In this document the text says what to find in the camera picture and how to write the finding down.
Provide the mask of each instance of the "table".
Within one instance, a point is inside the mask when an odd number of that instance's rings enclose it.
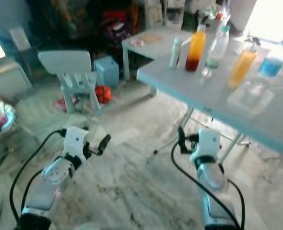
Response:
[[[283,154],[283,68],[278,76],[271,79],[274,98],[264,110],[253,118],[240,116],[228,106],[228,98],[233,90],[227,86],[229,74],[245,43],[230,39],[227,53],[213,76],[201,78],[206,54],[214,35],[207,34],[204,54],[196,72],[185,71],[185,61],[189,45],[182,48],[178,69],[170,70],[170,55],[165,55],[138,70],[140,81],[185,102],[189,108],[196,108],[215,119],[232,126],[256,141]],[[257,72],[268,50],[258,47],[258,56],[251,66],[246,79],[257,76]]]
[[[142,47],[132,46],[130,44],[132,39],[140,39],[142,36],[146,34],[150,34],[150,33],[158,35],[159,37],[161,37],[161,40],[153,44],[144,43],[144,46]],[[183,45],[184,45],[190,41],[192,33],[186,32],[186,31],[174,31],[174,30],[167,29],[165,27],[160,27],[156,29],[147,30],[145,32],[142,32],[140,34],[137,34],[133,37],[130,37],[122,41],[123,71],[124,71],[125,80],[130,79],[128,51],[132,51],[144,57],[156,60],[159,57],[162,57],[172,51],[175,36],[182,38]]]

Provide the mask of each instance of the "bottle label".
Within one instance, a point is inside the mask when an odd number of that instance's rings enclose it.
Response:
[[[207,59],[207,62],[205,63],[205,66],[210,69],[217,69],[218,65],[219,65],[219,61],[214,60],[210,57]]]

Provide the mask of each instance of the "marble floor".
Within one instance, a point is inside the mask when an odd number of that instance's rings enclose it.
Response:
[[[16,109],[19,119],[43,140],[51,131],[71,125],[89,126],[110,133],[112,140],[100,157],[92,157],[74,177],[58,210],[51,229],[58,230],[202,230],[204,229],[199,194],[170,160],[171,147],[158,155],[153,150],[176,133],[187,107],[163,93],[143,97],[149,89],[132,83],[118,91],[119,106],[100,116],[92,116],[87,100],[78,112],[68,115],[52,108],[60,97],[58,85],[40,86],[20,100]],[[224,133],[234,135],[230,127],[199,113],[193,116]],[[188,133],[199,125],[189,122]],[[283,230],[283,157],[251,140],[249,148],[236,146],[224,163],[228,177],[243,192],[246,201],[246,230]],[[222,150],[230,142],[222,138]],[[23,162],[36,147],[31,136],[18,129],[0,141],[0,230],[11,230],[15,221],[9,206],[9,189]],[[18,181],[14,196],[16,208],[24,188],[36,171],[61,154],[62,139],[54,136],[43,151],[26,167]],[[195,169],[188,157],[177,161],[191,175]],[[238,220],[241,208],[238,194],[230,188]]]

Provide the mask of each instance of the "white chair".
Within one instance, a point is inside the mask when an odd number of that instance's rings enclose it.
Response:
[[[101,109],[94,92],[97,74],[92,72],[87,51],[40,51],[38,59],[50,74],[56,74],[59,78],[68,113],[74,112],[72,93],[89,93],[94,112]]]

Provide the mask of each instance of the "light blue table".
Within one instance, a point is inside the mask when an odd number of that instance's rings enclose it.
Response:
[[[210,79],[203,80],[201,72],[213,38],[214,35],[207,34],[202,60],[196,72],[185,71],[189,47],[187,44],[182,47],[178,69],[170,70],[168,68],[170,60],[170,54],[168,54],[141,67],[137,73],[138,80],[151,87],[156,87],[158,90],[185,102],[189,108],[196,108],[232,126],[239,133],[283,154],[283,68],[278,76],[271,80],[271,91],[274,93],[274,98],[270,104],[258,115],[247,118],[228,105],[228,98],[234,91],[228,88],[227,81],[238,55],[248,44],[230,39],[227,53],[219,68]],[[258,56],[250,68],[246,80],[257,76],[259,66],[268,50],[258,47],[257,52]]]

